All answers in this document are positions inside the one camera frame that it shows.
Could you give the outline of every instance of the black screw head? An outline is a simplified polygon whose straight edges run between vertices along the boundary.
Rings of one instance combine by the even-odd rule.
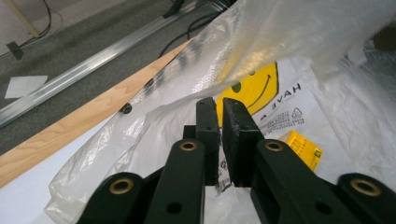
[[[129,114],[132,111],[132,105],[129,103],[126,103],[121,109],[120,112],[122,114]]]

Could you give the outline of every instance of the clear plastic bag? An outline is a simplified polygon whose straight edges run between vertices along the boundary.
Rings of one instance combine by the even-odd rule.
[[[360,77],[362,70],[345,65],[333,70],[350,46],[390,22],[395,11],[394,0],[237,1],[130,101],[130,114],[116,114],[64,165],[49,185],[46,213],[57,223],[71,223],[107,176],[154,172],[181,138],[183,125],[195,122],[197,100],[216,97],[249,72],[285,58],[318,101],[326,129],[335,132],[306,131],[307,137],[323,146],[341,143],[322,147],[331,159],[322,159],[322,175],[341,157],[345,164],[332,176],[356,169],[396,189],[394,78],[379,76],[378,82],[374,73]],[[220,195],[206,190],[205,223],[259,222],[248,189]]]

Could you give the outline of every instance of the wooden board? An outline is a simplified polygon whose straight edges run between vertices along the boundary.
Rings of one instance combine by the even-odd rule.
[[[188,42],[172,50],[2,155],[0,157],[0,188],[119,111],[187,44]]]

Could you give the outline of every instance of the black plastic bracket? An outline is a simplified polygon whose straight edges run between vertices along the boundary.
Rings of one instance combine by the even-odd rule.
[[[203,223],[205,146],[183,139],[172,146],[145,220],[151,223]]]
[[[261,140],[255,158],[251,198],[262,223],[360,223],[287,144]]]
[[[216,104],[212,97],[196,103],[195,139],[205,145],[205,185],[215,186],[219,179],[220,130]]]
[[[264,137],[243,103],[224,98],[223,105],[222,143],[231,180],[236,187],[251,187],[256,144]]]
[[[139,175],[112,175],[93,193],[77,223],[143,223],[149,207],[146,196]]]
[[[17,60],[20,60],[23,56],[23,51],[20,48],[20,46],[18,46],[17,43],[15,43],[15,41],[12,41],[11,43],[7,44],[7,48],[11,51],[11,53],[14,55],[14,57]]]
[[[341,175],[335,192],[361,223],[396,223],[396,194],[378,180],[362,174]]]

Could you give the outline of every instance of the metal extrusion profile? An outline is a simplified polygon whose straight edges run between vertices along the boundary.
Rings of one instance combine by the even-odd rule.
[[[123,39],[110,45],[106,49],[94,54],[91,56],[91,58],[60,74],[37,91],[34,91],[31,94],[24,96],[14,103],[2,108],[0,110],[0,128],[18,116],[29,111],[34,106],[43,103],[56,93],[66,89],[73,83],[87,76],[100,66],[110,62],[126,50],[138,44],[144,38],[152,35],[164,26],[181,18],[201,5],[201,3],[198,4],[198,1],[194,1],[184,6],[177,14],[171,17],[166,19],[163,17],[158,18],[157,20],[149,23],[130,35],[125,36]]]

